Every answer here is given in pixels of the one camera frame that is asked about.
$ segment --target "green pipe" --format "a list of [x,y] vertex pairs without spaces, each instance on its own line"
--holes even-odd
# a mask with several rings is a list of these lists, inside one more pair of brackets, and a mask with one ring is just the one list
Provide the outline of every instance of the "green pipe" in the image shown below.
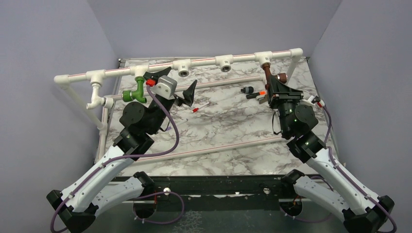
[[137,76],[135,77],[135,81],[137,83],[136,91],[123,91],[121,97],[124,102],[131,102],[133,100],[137,100],[141,103],[146,103],[147,99],[143,97],[143,83],[145,82],[145,79],[142,76]]

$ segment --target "table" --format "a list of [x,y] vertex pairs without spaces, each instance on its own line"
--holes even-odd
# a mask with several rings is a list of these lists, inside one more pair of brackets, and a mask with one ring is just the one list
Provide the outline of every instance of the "table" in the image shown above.
[[[158,64],[171,62],[174,59],[148,60],[130,59],[125,66],[142,64]],[[273,74],[286,72],[290,60],[273,61],[271,71]],[[178,86],[189,85],[195,79],[199,83],[218,80],[251,77],[263,74],[263,70],[255,62],[242,62],[232,65],[232,70],[222,73],[216,66],[195,67],[188,77],[179,77],[177,71],[172,70],[169,77],[178,81]],[[317,95],[312,76],[306,58],[302,58],[296,70],[288,81],[292,88],[303,90],[305,98]],[[191,108],[174,106],[171,115],[176,122],[188,119],[178,126],[180,144],[174,152],[186,152],[210,147],[219,147],[228,144],[242,143],[254,140],[263,140],[276,137],[271,129],[272,114],[267,104],[259,104],[255,99],[247,100],[240,92],[244,86],[252,86],[255,90],[264,90],[264,82],[254,81],[225,86],[199,89],[195,92],[193,108],[206,102],[210,105],[193,113]],[[132,76],[123,76],[121,79],[119,94],[123,90],[135,90],[136,82]],[[113,144],[113,140],[119,135],[123,126],[119,123],[123,101],[117,101],[113,109],[106,149]],[[319,124],[313,129],[320,138],[324,138],[327,124],[323,111],[315,108]],[[162,152],[171,148],[175,142],[174,131],[160,132],[151,136],[155,143],[148,153]],[[286,174],[292,169],[298,169],[306,174],[316,173],[313,169],[302,164],[299,159],[293,157],[288,151],[286,140],[265,145],[227,150],[204,154],[200,156],[173,159],[157,163],[139,164],[139,162],[126,168],[119,176],[132,176],[137,171],[145,171],[152,176],[179,176],[179,175],[264,175]]]

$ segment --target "red and white marker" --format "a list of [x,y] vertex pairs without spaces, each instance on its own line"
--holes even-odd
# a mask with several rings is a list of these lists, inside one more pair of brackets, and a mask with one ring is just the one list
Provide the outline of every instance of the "red and white marker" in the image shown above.
[[202,106],[193,109],[193,113],[197,112],[197,111],[198,111],[199,109],[201,109],[201,108],[204,108],[204,107],[208,106],[209,104],[210,104],[210,102],[207,102],[207,103],[203,104]]

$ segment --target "red connector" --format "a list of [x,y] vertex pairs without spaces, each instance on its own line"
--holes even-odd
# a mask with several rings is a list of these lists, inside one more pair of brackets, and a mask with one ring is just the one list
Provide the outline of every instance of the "red connector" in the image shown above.
[[153,80],[153,79],[148,79],[148,80],[146,81],[146,85],[154,86],[154,85],[156,85],[156,81]]

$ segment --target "marble surface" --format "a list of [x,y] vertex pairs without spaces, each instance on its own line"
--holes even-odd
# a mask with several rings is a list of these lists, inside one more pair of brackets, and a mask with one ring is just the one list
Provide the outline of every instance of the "marble surface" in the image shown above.
[[[158,64],[170,62],[169,60],[128,60],[126,67],[139,64]],[[286,72],[290,60],[272,61],[273,74]],[[263,70],[255,62],[242,62],[232,65],[228,73],[220,72],[216,66],[195,67],[188,77],[181,78],[177,71],[172,71],[169,76],[178,81],[178,86],[189,85],[195,79],[198,83],[206,83],[217,80],[251,77],[263,74]],[[309,67],[305,58],[301,59],[288,85],[292,88],[303,90],[305,98],[317,95]],[[275,137],[271,129],[273,110],[268,104],[259,104],[255,99],[247,100],[240,92],[240,88],[252,86],[255,90],[263,90],[262,81],[250,83],[238,83],[225,86],[198,89],[195,92],[195,101],[192,108],[210,102],[208,107],[192,113],[189,107],[174,106],[171,115],[175,122],[189,119],[179,125],[180,143],[173,153],[186,152],[198,149],[211,148],[233,143],[248,142],[264,138]],[[123,76],[119,93],[123,90],[136,89],[136,82],[132,76]],[[113,140],[119,135],[123,126],[119,123],[122,110],[127,103],[117,101],[110,122],[109,133],[106,141],[106,149],[113,144]],[[319,124],[313,131],[324,138],[327,130],[324,113],[316,108],[316,117]],[[275,123],[275,131],[279,131],[279,125]],[[162,152],[171,148],[175,142],[174,131],[165,133],[159,131],[151,136],[155,143],[147,152]],[[228,150],[204,154],[195,157],[173,159],[151,164],[137,164],[126,168],[122,176],[131,176],[137,171],[145,171],[152,176],[177,176],[177,175],[262,175],[262,174],[286,174],[292,169],[299,169],[304,173],[316,173],[307,165],[302,164],[288,151],[286,141],[271,144],[253,146],[242,149]]]

